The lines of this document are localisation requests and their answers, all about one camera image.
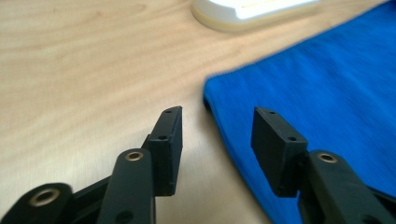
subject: white object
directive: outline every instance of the white object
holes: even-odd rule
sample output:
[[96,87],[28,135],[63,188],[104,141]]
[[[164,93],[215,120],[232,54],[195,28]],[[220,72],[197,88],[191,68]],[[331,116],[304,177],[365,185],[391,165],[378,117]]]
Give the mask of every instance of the white object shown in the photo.
[[192,14],[210,28],[239,31],[312,11],[318,2],[319,0],[194,0]]

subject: blue fabric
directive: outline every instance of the blue fabric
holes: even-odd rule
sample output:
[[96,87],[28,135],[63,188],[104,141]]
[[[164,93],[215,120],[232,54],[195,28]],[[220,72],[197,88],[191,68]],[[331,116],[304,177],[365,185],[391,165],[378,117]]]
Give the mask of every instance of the blue fabric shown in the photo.
[[396,196],[396,2],[204,88],[223,142],[275,223],[299,223],[296,199],[277,198],[250,147],[255,106],[274,109],[309,142],[342,157],[363,182]]

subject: wooden table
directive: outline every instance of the wooden table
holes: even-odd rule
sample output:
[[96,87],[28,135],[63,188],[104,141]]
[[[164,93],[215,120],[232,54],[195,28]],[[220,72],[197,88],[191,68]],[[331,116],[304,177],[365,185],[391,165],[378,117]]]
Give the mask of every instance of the wooden table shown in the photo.
[[196,21],[191,1],[0,0],[0,216],[44,183],[77,191],[110,175],[182,105],[177,194],[157,198],[157,223],[268,223],[204,109],[205,79],[380,2],[324,0],[317,14],[230,34]]

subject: blue towel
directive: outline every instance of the blue towel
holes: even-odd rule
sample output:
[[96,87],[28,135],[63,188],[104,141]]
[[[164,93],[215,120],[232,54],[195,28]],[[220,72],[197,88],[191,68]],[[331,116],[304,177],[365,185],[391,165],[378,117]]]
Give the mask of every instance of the blue towel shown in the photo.
[[297,199],[277,198],[250,147],[255,106],[277,111],[308,140],[346,159],[362,181],[396,196],[396,2],[204,87],[222,140],[274,223],[301,223]]

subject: table surface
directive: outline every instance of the table surface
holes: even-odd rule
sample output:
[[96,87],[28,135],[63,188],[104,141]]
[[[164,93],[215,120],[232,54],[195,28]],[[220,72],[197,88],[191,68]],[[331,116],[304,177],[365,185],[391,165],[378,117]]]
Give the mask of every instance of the table surface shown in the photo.
[[269,223],[203,106],[205,79],[380,2],[323,0],[314,14],[222,33],[194,19],[191,1],[0,0],[0,217],[39,185],[77,191],[110,175],[181,105],[177,194],[156,199],[157,223]]

